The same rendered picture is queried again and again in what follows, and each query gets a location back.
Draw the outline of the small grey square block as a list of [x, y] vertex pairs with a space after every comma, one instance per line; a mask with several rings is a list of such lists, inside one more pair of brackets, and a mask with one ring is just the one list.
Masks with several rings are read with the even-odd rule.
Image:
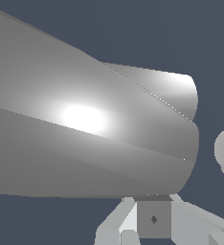
[[171, 201], [168, 195], [135, 198], [139, 238], [171, 238]]

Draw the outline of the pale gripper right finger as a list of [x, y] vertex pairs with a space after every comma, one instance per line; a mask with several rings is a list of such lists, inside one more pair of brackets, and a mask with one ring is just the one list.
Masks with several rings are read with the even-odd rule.
[[224, 219], [171, 194], [171, 240], [176, 245], [224, 245]]

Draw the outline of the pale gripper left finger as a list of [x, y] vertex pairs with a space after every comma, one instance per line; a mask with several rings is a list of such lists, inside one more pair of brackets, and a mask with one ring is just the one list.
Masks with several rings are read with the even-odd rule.
[[94, 245], [141, 245], [137, 233], [137, 203], [125, 197], [96, 230]]

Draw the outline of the large grey metal faucet body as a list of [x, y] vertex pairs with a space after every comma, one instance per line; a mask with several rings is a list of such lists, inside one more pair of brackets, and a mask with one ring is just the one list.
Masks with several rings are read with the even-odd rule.
[[197, 103], [190, 76], [99, 62], [0, 11], [0, 194], [173, 194]]

